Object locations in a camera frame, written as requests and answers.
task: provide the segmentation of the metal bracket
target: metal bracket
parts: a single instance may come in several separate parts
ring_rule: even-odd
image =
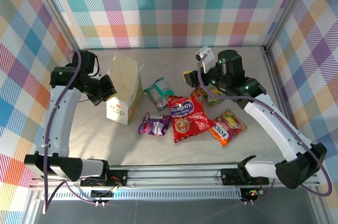
[[[246,201],[255,201],[258,199],[259,197],[259,194],[257,192],[257,188],[241,188],[240,191],[241,191],[241,195],[242,195],[242,198],[241,201],[243,202],[246,202]]]
[[[113,179],[113,177],[119,178],[122,186],[127,185],[128,180],[128,171],[127,170],[107,170],[106,172],[106,179],[105,178],[98,178],[98,177],[89,177],[84,180],[81,180],[80,186],[81,187],[115,187],[119,183]]]
[[[238,174],[237,169],[222,169],[221,178],[223,185],[268,185],[269,178],[247,178],[245,181]]]

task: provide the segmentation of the cable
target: cable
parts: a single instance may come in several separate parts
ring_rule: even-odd
[[[295,139],[299,142],[299,144],[305,149],[305,151],[309,152],[311,157],[317,162],[318,166],[320,167],[320,169],[323,171],[324,173],[324,176],[326,178],[326,181],[327,181],[327,192],[326,193],[319,193],[319,192],[316,192],[316,191],[313,191],[311,190],[310,188],[304,186],[301,184],[301,187],[303,187],[304,189],[306,189],[307,191],[311,192],[312,194],[314,195],[317,195],[317,196],[320,196],[320,197],[327,197],[329,196],[331,193],[332,193],[332,183],[331,183],[331,180],[330,180],[330,177],[325,169],[325,167],[323,166],[323,164],[321,163],[321,161],[317,158],[317,156],[308,148],[308,146],[301,140],[301,138],[299,137],[299,135],[294,131],[292,130],[292,128],[287,124],[286,121],[284,121],[284,119],[277,113],[275,112],[274,109],[272,109],[269,105],[267,105],[266,103],[264,103],[263,101],[261,100],[258,100],[254,97],[250,97],[250,96],[218,96],[218,95],[215,95],[214,93],[212,93],[203,83],[203,80],[202,80],[202,73],[201,73],[201,70],[202,70],[202,62],[203,60],[206,58],[206,54],[204,54],[202,56],[202,59],[201,61],[199,62],[199,66],[198,66],[198,79],[199,79],[199,82],[200,82],[200,85],[201,87],[204,89],[205,92],[207,92],[210,96],[212,97],[216,97],[216,98],[219,98],[219,99],[224,99],[224,100],[227,100],[227,99],[230,99],[230,100],[234,100],[234,99],[247,99],[247,100],[251,100],[251,101],[255,101],[256,103],[262,105],[264,108],[266,108],[269,112],[271,112],[273,115],[276,116],[276,118],[289,130],[289,132],[295,137]]]
[[[217,173],[216,173],[216,175],[215,175],[215,177],[216,177],[218,180],[222,180],[222,179],[220,179],[220,178],[217,177],[217,174],[218,174],[220,171],[221,171],[221,170],[218,170]]]
[[[72,78],[66,85],[66,87],[62,90],[60,96],[58,97],[57,101],[55,102],[55,106],[52,109],[51,116],[48,120],[47,127],[46,127],[46,133],[45,133],[45,138],[44,138],[44,156],[43,156],[43,178],[44,178],[44,202],[43,202],[43,210],[42,213],[46,214],[48,207],[52,201],[53,196],[55,193],[52,193],[50,199],[48,199],[48,148],[49,148],[49,133],[50,129],[52,127],[52,122],[55,116],[56,111],[58,110],[58,106],[61,102],[61,99],[63,98],[64,94],[66,91],[69,89],[69,87],[73,84],[76,76],[78,75],[80,71],[80,66],[81,66],[81,54],[78,50],[72,50],[70,54],[76,53],[78,55],[78,66],[76,67],[75,73],[73,74]]]
[[[110,179],[114,179],[114,180],[115,180],[115,182],[117,182],[119,185],[121,185],[121,186],[122,186],[122,183],[121,183],[121,180],[120,180],[120,178],[118,178],[118,177],[116,177],[116,176],[112,176]]]
[[[223,94],[227,95],[227,93],[225,91],[223,91],[222,89],[220,89],[219,87],[216,87],[218,91],[222,92]]]
[[[105,191],[105,192],[102,193],[102,194],[96,195],[95,198],[99,198],[99,197],[102,197],[102,196],[104,196],[104,195],[106,195],[106,194],[108,194],[108,193],[111,193],[112,190],[113,190],[113,188],[110,189],[109,191]]]
[[[261,189],[263,189],[263,181],[261,178],[257,178],[259,180],[259,183],[260,183],[260,187],[257,191],[260,191]]]
[[[55,190],[53,191],[51,197],[48,199],[48,205],[50,205],[50,203],[52,202],[52,199],[53,199],[53,197],[55,196],[56,192],[59,190],[59,188],[61,188],[61,186],[63,186],[64,183],[66,183],[66,182],[67,182],[67,181],[61,182],[61,183],[58,185],[58,187],[55,188]]]
[[[271,183],[271,186],[268,189],[268,191],[262,197],[258,197],[258,199],[255,200],[256,203],[261,201],[262,199],[264,199],[271,192],[271,190],[273,189],[273,187],[275,185],[275,182],[276,182],[276,179],[274,178],[272,183]]]
[[[94,206],[96,205],[96,203],[90,201],[90,200],[87,200],[87,199],[84,199],[82,197],[80,197],[79,195],[77,195],[68,185],[68,183],[65,183],[65,185],[67,186],[68,190],[76,197],[78,198],[79,200],[82,200],[83,202],[86,202],[88,204],[93,204]]]
[[[99,71],[100,71],[100,64],[99,64],[99,59],[97,58],[97,55],[95,55],[95,58],[96,58],[96,62],[97,62],[97,71],[94,75],[92,75],[91,77],[95,77],[96,75],[99,74]]]

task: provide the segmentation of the chip bag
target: chip bag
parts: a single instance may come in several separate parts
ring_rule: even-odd
[[[246,125],[238,119],[230,109],[214,119],[215,125],[209,129],[211,134],[226,146],[237,134],[246,129]]]
[[[198,89],[190,97],[167,96],[175,143],[205,132],[214,125],[207,119],[200,97]]]
[[[149,115],[149,113],[147,113],[143,118],[142,124],[138,128],[138,133],[163,136],[168,130],[169,123],[170,116]]]
[[[220,90],[218,90],[214,85],[209,84],[207,86],[207,88],[215,95],[217,96],[227,96],[226,94],[224,94],[223,92],[221,92]],[[204,90],[202,90],[202,94],[203,96],[206,98],[206,100],[208,101],[208,105],[214,105],[214,104],[218,104],[220,102],[223,101],[223,99],[219,99],[217,97],[213,97],[210,96],[207,92],[205,92]]]
[[[154,84],[152,84],[149,88],[145,89],[144,91],[150,94],[151,98],[154,100],[154,103],[158,111],[168,106],[168,102],[165,96],[174,95],[174,92],[169,88],[167,82],[165,82],[163,77],[156,80]]]

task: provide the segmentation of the colorful plaid wall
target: colorful plaid wall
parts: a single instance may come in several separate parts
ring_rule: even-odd
[[[328,150],[327,202],[338,223],[338,0],[300,0],[273,58],[293,123]]]
[[[50,71],[70,49],[41,0],[0,0],[0,223],[17,223],[49,106]]]
[[[289,2],[289,0],[283,0],[283,2],[281,3],[281,5],[280,5],[280,7],[279,7],[279,9],[278,9],[278,11],[277,11],[277,13],[275,15],[275,18],[274,18],[274,20],[273,20],[273,22],[272,22],[272,24],[271,24],[271,26],[269,28],[269,31],[268,31],[265,39],[264,39],[263,45],[266,45],[267,42],[269,41],[269,39],[271,37],[271,34],[272,34],[272,32],[273,32],[273,30],[274,30],[277,22],[281,18],[282,14],[284,12],[284,9],[287,6],[288,2]]]
[[[82,48],[263,45],[286,0],[55,0]]]

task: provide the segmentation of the purple cable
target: purple cable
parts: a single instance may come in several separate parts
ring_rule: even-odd
[[[274,178],[272,183],[271,183],[271,186],[269,187],[269,190],[263,195],[263,197],[261,198],[258,198],[257,200],[255,200],[255,203],[261,201],[262,199],[264,199],[270,192],[271,190],[273,189],[274,185],[275,185],[275,182],[276,182],[276,179]]]
[[[321,161],[317,158],[317,156],[310,150],[310,148],[307,147],[307,145],[305,145],[305,143],[301,140],[301,138],[298,136],[297,133],[295,133],[294,130],[292,130],[292,128],[287,124],[287,122],[284,121],[284,119],[277,113],[275,112],[274,109],[272,109],[269,105],[267,105],[266,103],[264,103],[263,101],[261,100],[258,100],[256,98],[253,98],[253,97],[249,97],[249,96],[218,96],[218,95],[215,95],[214,93],[212,93],[203,83],[203,80],[202,80],[202,73],[201,73],[201,70],[202,70],[202,62],[203,60],[206,58],[207,55],[203,55],[202,56],[202,59],[199,63],[199,68],[198,68],[198,78],[199,78],[199,81],[200,81],[200,85],[201,87],[204,89],[205,92],[207,92],[210,96],[212,97],[215,97],[215,98],[219,98],[219,99],[224,99],[224,100],[227,100],[227,99],[230,99],[230,100],[234,100],[234,99],[247,99],[247,100],[252,100],[252,101],[255,101],[257,102],[258,104],[262,105],[264,108],[266,108],[268,111],[270,111],[273,115],[275,115],[277,117],[277,119],[289,130],[289,132],[295,137],[295,139],[300,143],[300,145],[305,149],[305,151],[309,152],[311,157],[317,162],[318,166],[320,167],[320,169],[323,171],[324,173],[324,176],[326,178],[326,181],[327,181],[327,192],[326,193],[319,193],[319,192],[316,192],[316,191],[313,191],[311,190],[310,188],[304,186],[301,184],[301,187],[303,187],[304,189],[306,189],[307,191],[311,192],[312,194],[314,195],[317,195],[317,196],[320,196],[320,197],[327,197],[331,194],[332,192],[332,183],[331,183],[331,180],[330,180],[330,177],[326,171],[326,169],[324,168],[323,164],[321,163]]]
[[[58,97],[57,101],[55,102],[54,108],[52,110],[51,116],[48,120],[47,127],[46,127],[46,134],[44,138],[44,156],[43,156],[43,178],[44,178],[44,204],[43,204],[43,210],[42,213],[46,214],[48,207],[52,201],[53,196],[55,195],[56,191],[54,191],[51,195],[51,198],[48,200],[48,141],[49,141],[49,132],[52,126],[53,118],[55,116],[55,112],[58,110],[59,103],[61,102],[62,97],[64,96],[65,92],[69,89],[69,87],[73,84],[76,76],[78,75],[80,71],[80,66],[81,66],[81,54],[78,50],[72,50],[70,54],[76,52],[78,55],[78,66],[76,67],[75,73],[73,74],[72,78],[64,88],[64,90],[61,92],[60,96]],[[59,186],[56,188],[58,190],[61,185],[64,184],[62,182],[59,184]]]

